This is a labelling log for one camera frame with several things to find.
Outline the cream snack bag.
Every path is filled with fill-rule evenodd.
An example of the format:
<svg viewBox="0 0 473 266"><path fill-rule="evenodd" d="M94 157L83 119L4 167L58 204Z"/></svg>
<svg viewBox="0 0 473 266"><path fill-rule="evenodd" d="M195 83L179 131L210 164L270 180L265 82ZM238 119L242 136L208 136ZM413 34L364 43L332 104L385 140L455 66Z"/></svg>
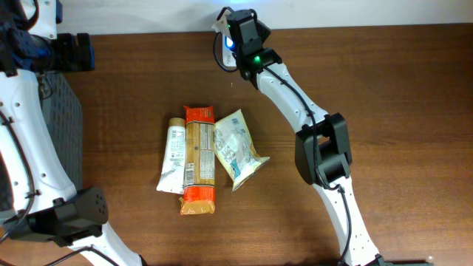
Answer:
<svg viewBox="0 0 473 266"><path fill-rule="evenodd" d="M256 152L241 109L215 123L214 145L217 159L233 181L233 192L270 159Z"/></svg>

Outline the orange cracker package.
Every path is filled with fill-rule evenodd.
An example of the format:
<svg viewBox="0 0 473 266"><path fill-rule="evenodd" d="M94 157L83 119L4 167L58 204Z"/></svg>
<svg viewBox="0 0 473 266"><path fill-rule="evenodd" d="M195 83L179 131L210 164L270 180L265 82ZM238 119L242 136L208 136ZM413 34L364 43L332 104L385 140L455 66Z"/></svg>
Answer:
<svg viewBox="0 0 473 266"><path fill-rule="evenodd" d="M214 108L189 107L186 111L184 195L180 213L215 212Z"/></svg>

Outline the white tube brown cap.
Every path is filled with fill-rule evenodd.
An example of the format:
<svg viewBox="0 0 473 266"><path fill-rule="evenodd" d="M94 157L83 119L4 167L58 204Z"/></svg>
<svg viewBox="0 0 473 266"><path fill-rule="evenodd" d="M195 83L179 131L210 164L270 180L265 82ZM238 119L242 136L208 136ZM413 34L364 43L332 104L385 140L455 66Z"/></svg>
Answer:
<svg viewBox="0 0 473 266"><path fill-rule="evenodd" d="M184 171L186 159L185 120L173 117L169 120L166 149L157 190L184 194Z"/></svg>

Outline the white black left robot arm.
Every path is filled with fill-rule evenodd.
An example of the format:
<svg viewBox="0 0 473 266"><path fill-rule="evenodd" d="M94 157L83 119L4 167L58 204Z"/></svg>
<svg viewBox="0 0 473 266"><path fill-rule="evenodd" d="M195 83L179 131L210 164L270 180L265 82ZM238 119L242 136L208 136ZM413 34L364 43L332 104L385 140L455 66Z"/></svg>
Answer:
<svg viewBox="0 0 473 266"><path fill-rule="evenodd" d="M59 1L1 3L1 226L5 239L52 242L94 265L143 265L82 186L82 110L65 79L95 68L86 33L59 33Z"/></svg>

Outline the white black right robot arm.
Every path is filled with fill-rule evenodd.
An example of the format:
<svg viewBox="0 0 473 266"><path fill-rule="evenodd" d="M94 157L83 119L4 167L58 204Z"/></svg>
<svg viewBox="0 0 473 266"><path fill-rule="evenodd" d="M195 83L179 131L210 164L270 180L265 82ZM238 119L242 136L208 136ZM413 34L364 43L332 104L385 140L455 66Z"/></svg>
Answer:
<svg viewBox="0 0 473 266"><path fill-rule="evenodd" d="M275 50L265 47L271 31L253 9L224 7L214 24L232 40L236 70L267 96L295 132L295 163L302 179L315 188L336 232L339 265L383 266L388 261L371 240L353 191L353 156L347 122L318 107L294 81Z"/></svg>

